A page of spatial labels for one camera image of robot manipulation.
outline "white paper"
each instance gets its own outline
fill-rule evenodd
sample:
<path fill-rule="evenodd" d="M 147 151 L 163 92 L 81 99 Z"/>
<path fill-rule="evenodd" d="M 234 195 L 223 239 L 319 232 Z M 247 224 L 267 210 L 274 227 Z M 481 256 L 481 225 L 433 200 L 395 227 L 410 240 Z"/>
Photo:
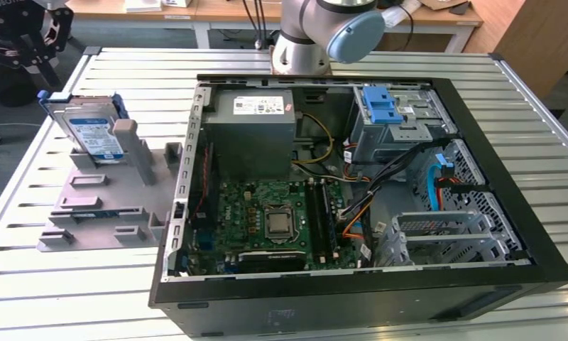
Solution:
<path fill-rule="evenodd" d="M 283 115 L 283 97 L 235 97 L 233 100 L 233 115 Z"/>

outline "desk leg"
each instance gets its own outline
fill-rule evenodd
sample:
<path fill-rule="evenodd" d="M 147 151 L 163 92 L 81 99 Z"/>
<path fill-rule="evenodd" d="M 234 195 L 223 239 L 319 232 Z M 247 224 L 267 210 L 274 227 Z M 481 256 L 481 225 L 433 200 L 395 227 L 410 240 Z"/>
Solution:
<path fill-rule="evenodd" d="M 456 26 L 457 31 L 445 47 L 445 53 L 460 53 L 473 32 L 473 26 Z"/>
<path fill-rule="evenodd" d="M 210 24 L 206 22 L 194 22 L 193 31 L 195 33 L 197 48 L 210 48 L 210 41 L 207 39 L 207 30 L 210 30 Z"/>

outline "barcode sticker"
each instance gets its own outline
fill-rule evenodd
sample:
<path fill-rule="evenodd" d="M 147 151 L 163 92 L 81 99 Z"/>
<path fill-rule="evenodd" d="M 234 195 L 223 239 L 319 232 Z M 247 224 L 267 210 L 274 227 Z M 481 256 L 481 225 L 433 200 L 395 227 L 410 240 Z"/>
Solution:
<path fill-rule="evenodd" d="M 349 151 L 343 151 L 342 152 L 342 159 L 343 162 L 350 163 L 350 157 L 353 156 L 353 154 Z"/>
<path fill-rule="evenodd" d="M 383 230 L 385 230 L 385 227 L 386 227 L 386 224 L 385 224 L 383 222 L 378 222 L 378 223 L 375 224 L 375 226 L 374 226 L 373 231 L 374 231 L 375 233 L 382 233 L 382 232 L 383 232 Z"/>
<path fill-rule="evenodd" d="M 189 20 L 189 16 L 163 16 L 163 19 Z"/>
<path fill-rule="evenodd" d="M 414 110 L 410 106 L 408 107 L 397 107 L 397 112 L 401 114 L 413 114 Z"/>
<path fill-rule="evenodd" d="M 361 244 L 359 253 L 363 256 L 365 259 L 370 260 L 371 251 L 367 249 L 365 244 Z"/>

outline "gray 3d-printed holder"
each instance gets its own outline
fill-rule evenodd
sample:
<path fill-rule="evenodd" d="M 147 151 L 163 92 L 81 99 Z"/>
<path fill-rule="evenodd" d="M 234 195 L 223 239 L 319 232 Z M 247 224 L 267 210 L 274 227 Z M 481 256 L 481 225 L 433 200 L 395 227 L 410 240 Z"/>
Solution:
<path fill-rule="evenodd" d="M 157 246 L 174 196 L 181 144 L 150 151 L 135 135 L 135 122 L 119 119 L 113 135 L 125 151 L 122 162 L 97 165 L 71 153 L 77 169 L 54 205 L 39 251 L 74 251 Z"/>

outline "aluminum slotted table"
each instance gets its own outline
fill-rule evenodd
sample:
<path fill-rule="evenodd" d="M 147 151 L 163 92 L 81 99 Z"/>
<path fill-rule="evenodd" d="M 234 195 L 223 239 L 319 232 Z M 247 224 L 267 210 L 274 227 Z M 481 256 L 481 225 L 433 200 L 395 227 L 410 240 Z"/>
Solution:
<path fill-rule="evenodd" d="M 335 75 L 449 78 L 568 262 L 568 133 L 506 64 L 486 55 L 374 53 L 333 63 Z M 85 55 L 63 91 L 117 90 L 149 148 L 182 141 L 197 73 L 262 74 L 243 50 L 103 48 Z M 71 166 L 50 120 L 0 198 L 0 339 L 183 340 L 147 308 L 155 248 L 42 254 L 35 243 Z M 568 340 L 568 286 L 465 323 L 273 335 L 261 340 Z M 226 340 L 247 340 L 234 337 Z"/>

